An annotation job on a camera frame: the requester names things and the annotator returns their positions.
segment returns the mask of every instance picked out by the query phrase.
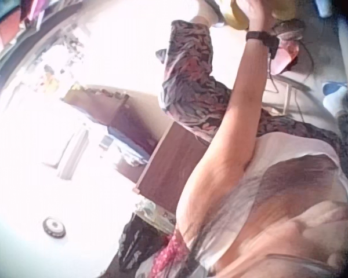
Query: wall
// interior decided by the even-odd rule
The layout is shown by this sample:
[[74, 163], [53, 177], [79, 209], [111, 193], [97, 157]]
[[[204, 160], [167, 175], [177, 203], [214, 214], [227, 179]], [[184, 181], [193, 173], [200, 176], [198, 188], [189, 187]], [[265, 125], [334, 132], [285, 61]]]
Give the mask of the wall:
[[172, 120], [161, 110], [156, 96], [134, 91], [126, 93], [130, 96], [128, 104], [134, 107], [153, 137], [160, 140]]

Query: black bag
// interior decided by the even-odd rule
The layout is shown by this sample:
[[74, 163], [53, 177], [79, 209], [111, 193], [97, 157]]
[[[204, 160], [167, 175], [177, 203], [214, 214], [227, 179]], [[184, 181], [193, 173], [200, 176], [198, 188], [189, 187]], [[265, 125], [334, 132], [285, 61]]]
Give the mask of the black bag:
[[136, 270], [142, 262], [163, 248], [167, 242], [166, 234], [133, 214], [119, 240], [120, 271]]

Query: blue shoe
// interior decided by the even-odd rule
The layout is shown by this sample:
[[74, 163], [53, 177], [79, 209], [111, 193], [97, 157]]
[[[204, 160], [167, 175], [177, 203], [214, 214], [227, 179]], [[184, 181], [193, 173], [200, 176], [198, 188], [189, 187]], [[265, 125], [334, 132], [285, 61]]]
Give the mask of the blue shoe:
[[337, 92], [342, 87], [348, 88], [347, 83], [334, 81], [325, 82], [322, 84], [322, 92], [325, 96], [328, 96], [329, 94]]

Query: red fabric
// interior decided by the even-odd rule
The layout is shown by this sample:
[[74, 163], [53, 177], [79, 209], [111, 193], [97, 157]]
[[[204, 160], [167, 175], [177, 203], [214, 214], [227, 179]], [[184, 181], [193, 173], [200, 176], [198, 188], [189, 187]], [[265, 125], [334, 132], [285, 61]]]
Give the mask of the red fabric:
[[277, 75], [298, 56], [299, 44], [295, 41], [280, 41], [276, 57], [271, 62], [271, 74]]
[[181, 261], [188, 254], [187, 246], [178, 230], [169, 237], [168, 245], [160, 251], [153, 262], [150, 278], [156, 278], [170, 264]]

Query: hand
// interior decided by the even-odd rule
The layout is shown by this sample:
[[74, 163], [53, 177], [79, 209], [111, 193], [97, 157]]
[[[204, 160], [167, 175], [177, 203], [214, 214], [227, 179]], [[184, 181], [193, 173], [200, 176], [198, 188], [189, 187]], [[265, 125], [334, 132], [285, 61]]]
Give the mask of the hand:
[[268, 0], [236, 0], [237, 5], [250, 21], [250, 31], [269, 32], [274, 24], [272, 9]]

